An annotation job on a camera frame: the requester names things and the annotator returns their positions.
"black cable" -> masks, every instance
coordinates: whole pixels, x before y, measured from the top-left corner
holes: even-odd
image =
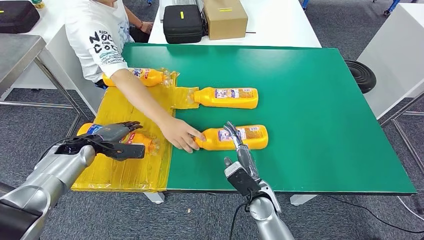
[[[64,138],[62,138],[62,139],[60,139],[60,140],[57,140],[57,141],[55,141],[52,145],[50,145],[48,148],[46,148],[46,150],[40,155],[40,157],[38,158],[38,161],[37,162],[40,162],[41,161],[41,159],[43,159],[43,157],[44,157],[44,155],[46,155],[47,154],[47,152],[51,149],[51,148],[53,148],[56,144],[58,144],[58,143],[60,143],[60,142],[63,142],[63,141],[65,141],[65,140],[68,140],[68,139],[85,139],[85,140],[87,140],[87,141],[90,141],[90,142],[92,142],[92,143],[95,143],[96,145],[98,145],[98,146],[100,146],[100,147],[102,147],[102,148],[104,148],[104,149],[109,149],[109,150],[112,150],[112,151],[119,151],[119,149],[115,149],[115,148],[111,148],[111,147],[108,147],[108,146],[106,146],[106,145],[103,145],[103,144],[101,144],[100,142],[98,142],[98,141],[95,141],[95,140],[93,140],[93,139],[91,139],[91,138],[88,138],[88,137],[85,137],[85,136],[68,136],[68,137],[64,137]]]
[[[235,209],[235,213],[232,216],[232,223],[231,223],[231,230],[229,231],[229,240],[231,240],[231,238],[233,237],[233,230],[234,230],[234,223],[236,222],[236,217],[237,217],[237,213],[239,212],[240,208],[243,206],[247,206],[248,202],[245,202],[243,204],[240,204],[236,209]]]
[[[334,200],[337,200],[337,201],[339,201],[339,202],[342,202],[342,203],[345,203],[345,204],[349,204],[349,205],[352,205],[352,206],[355,206],[355,207],[358,207],[358,208],[362,208],[362,209],[365,209],[365,210],[367,210],[372,216],[374,216],[374,218],[376,218],[378,221],[380,221],[380,222],[382,222],[382,223],[384,223],[384,224],[386,224],[386,225],[389,225],[390,227],[393,227],[393,228],[395,228],[395,229],[399,229],[399,230],[402,230],[402,231],[405,231],[405,232],[408,232],[408,233],[411,233],[411,234],[423,234],[424,233],[424,231],[411,231],[411,230],[406,230],[406,229],[403,229],[403,228],[401,228],[401,227],[398,227],[398,226],[395,226],[395,225],[393,225],[393,224],[390,224],[390,223],[388,223],[388,222],[385,222],[385,221],[383,221],[383,220],[381,220],[378,216],[376,216],[371,210],[369,210],[368,208],[366,208],[366,207],[364,207],[364,206],[361,206],[361,205],[356,205],[356,204],[353,204],[353,203],[351,203],[351,202],[348,202],[348,201],[343,201],[343,200],[340,200],[340,199],[338,199],[337,197],[333,197],[333,196],[326,196],[326,195],[324,195],[325,197],[328,197],[328,198],[332,198],[332,199],[334,199]]]
[[[237,213],[239,212],[240,208],[244,206],[244,211],[246,213],[249,212],[248,206],[251,204],[252,199],[253,199],[253,192],[250,188],[248,188],[250,191],[250,194],[248,195],[248,199],[245,203],[240,204],[234,212],[234,215],[232,216],[232,223],[231,223],[231,230],[229,231],[229,240],[231,240],[231,238],[233,237],[233,230],[234,230],[234,224],[236,223],[236,217],[237,217]]]

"cardboard box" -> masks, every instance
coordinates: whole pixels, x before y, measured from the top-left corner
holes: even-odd
[[[209,39],[244,38],[248,15],[240,0],[204,0]]]

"robotic arm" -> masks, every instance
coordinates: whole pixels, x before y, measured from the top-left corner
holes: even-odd
[[[122,144],[120,140],[135,129],[139,122],[122,122],[99,128],[92,134],[67,137],[41,157],[34,171],[18,188],[0,197],[0,233],[2,240],[37,240],[45,222],[60,197],[91,165],[96,154],[117,161],[144,158],[145,146]],[[224,128],[230,133],[238,161],[225,158],[225,176],[243,197],[250,196],[248,208],[262,240],[294,240],[290,230],[280,220],[280,204],[271,186],[258,174],[249,148],[231,122]]]
[[[261,240],[295,240],[286,224],[277,213],[281,213],[271,186],[259,177],[255,161],[247,145],[243,144],[239,131],[231,123],[224,125],[234,142],[238,161],[224,159],[225,176],[233,187],[243,196],[249,196],[247,208],[255,220]]]
[[[118,161],[142,159],[145,146],[119,141],[140,123],[106,125],[93,134],[67,137],[48,149],[18,188],[0,197],[0,233],[4,240],[39,239],[51,208],[101,153]]]

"black case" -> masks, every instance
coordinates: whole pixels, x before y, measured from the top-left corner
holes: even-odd
[[[30,1],[0,1],[0,33],[21,34],[29,32],[40,14]]]
[[[170,44],[198,43],[203,24],[197,5],[171,5],[163,14],[163,33]]]

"power cord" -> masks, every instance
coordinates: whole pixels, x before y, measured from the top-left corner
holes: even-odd
[[[376,218],[378,221],[380,221],[380,222],[382,222],[382,223],[384,223],[384,224],[386,224],[386,225],[388,225],[388,226],[390,226],[390,227],[393,227],[393,228],[395,228],[395,229],[399,229],[399,230],[402,230],[402,231],[405,231],[405,232],[408,232],[408,233],[411,233],[411,234],[423,234],[424,233],[424,231],[411,231],[411,230],[407,230],[407,229],[403,229],[403,228],[401,228],[401,227],[398,227],[398,226],[395,226],[395,225],[393,225],[393,224],[390,224],[390,223],[388,223],[388,222],[386,222],[386,221],[384,221],[384,220],[381,220],[378,216],[376,216],[371,210],[369,210],[368,208],[366,208],[366,207],[364,207],[364,206],[361,206],[361,205],[356,205],[356,204],[353,204],[353,203],[351,203],[351,202],[348,202],[348,201],[343,201],[343,200],[340,200],[340,199],[338,199],[337,197],[334,197],[334,196],[327,196],[327,195],[323,195],[323,196],[325,196],[325,197],[327,197],[327,198],[332,198],[332,199],[334,199],[334,200],[336,200],[336,201],[339,201],[339,202],[342,202],[342,203],[345,203],[345,204],[349,204],[349,205],[352,205],[352,206],[355,206],[355,207],[358,207],[358,208],[361,208],[361,209],[365,209],[365,210],[367,210],[374,218]]]
[[[405,203],[404,203],[404,201],[402,201],[402,199],[401,199],[401,197],[399,197],[399,196],[396,196],[398,199],[399,199],[399,201],[402,203],[402,205],[406,208],[406,210],[408,210],[410,213],[412,213],[413,215],[415,215],[415,217],[417,217],[417,218],[419,218],[419,219],[421,219],[421,220],[423,220],[424,221],[424,218],[422,218],[421,216],[419,216],[418,214],[416,214],[415,212],[413,212]]]
[[[62,139],[59,139],[59,140],[57,140],[57,141],[55,141],[53,144],[51,144],[48,148],[46,148],[45,149],[45,151],[40,155],[40,157],[38,158],[38,161],[37,162],[40,162],[41,161],[41,159],[43,159],[44,158],[44,156],[47,154],[47,152],[51,149],[51,148],[53,148],[56,144],[58,144],[58,143],[60,143],[60,142],[63,142],[63,141],[65,141],[65,140],[68,140],[68,139],[84,139],[84,140],[87,140],[87,141],[90,141],[90,142],[92,142],[92,143],[94,143],[94,144],[96,144],[96,145],[98,145],[98,146],[100,146],[100,147],[102,147],[102,148],[104,148],[104,149],[109,149],[109,150],[112,150],[112,151],[119,151],[119,149],[115,149],[115,148],[112,148],[112,147],[108,147],[108,146],[106,146],[106,145],[103,145],[103,144],[101,144],[100,142],[98,142],[98,141],[95,141],[95,140],[93,140],[93,139],[91,139],[91,138],[88,138],[88,137],[85,137],[85,136],[68,136],[68,137],[64,137],[64,138],[62,138]]]
[[[233,238],[234,224],[236,223],[237,213],[239,212],[240,208],[244,206],[244,211],[246,213],[249,212],[249,205],[252,203],[253,192],[250,188],[248,188],[248,189],[249,189],[250,194],[247,196],[248,197],[247,201],[245,203],[238,205],[238,207],[235,209],[234,215],[232,216],[231,230],[229,231],[229,240],[231,240],[231,238]]]

